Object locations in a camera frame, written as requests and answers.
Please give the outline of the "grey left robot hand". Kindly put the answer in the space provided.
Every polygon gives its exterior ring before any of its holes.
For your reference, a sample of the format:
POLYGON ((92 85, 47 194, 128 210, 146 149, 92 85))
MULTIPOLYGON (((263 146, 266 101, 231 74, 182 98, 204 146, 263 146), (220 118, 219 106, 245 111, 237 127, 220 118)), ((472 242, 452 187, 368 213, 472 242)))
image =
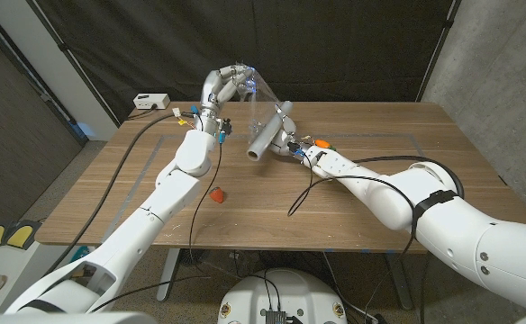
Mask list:
POLYGON ((219 126, 219 114, 225 103, 236 94, 248 92, 248 81, 255 69, 244 64, 235 64, 212 70, 204 81, 200 100, 198 129, 215 135, 219 126))

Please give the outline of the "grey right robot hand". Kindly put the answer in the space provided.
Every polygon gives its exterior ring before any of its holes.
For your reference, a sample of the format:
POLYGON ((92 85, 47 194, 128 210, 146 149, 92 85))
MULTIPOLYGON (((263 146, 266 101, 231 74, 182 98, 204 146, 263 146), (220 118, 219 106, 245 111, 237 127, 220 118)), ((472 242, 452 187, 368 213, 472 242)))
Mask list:
POLYGON ((297 135, 295 122, 288 115, 278 112, 277 117, 279 118, 279 129, 268 149, 279 156, 302 159, 311 147, 310 142, 297 135))

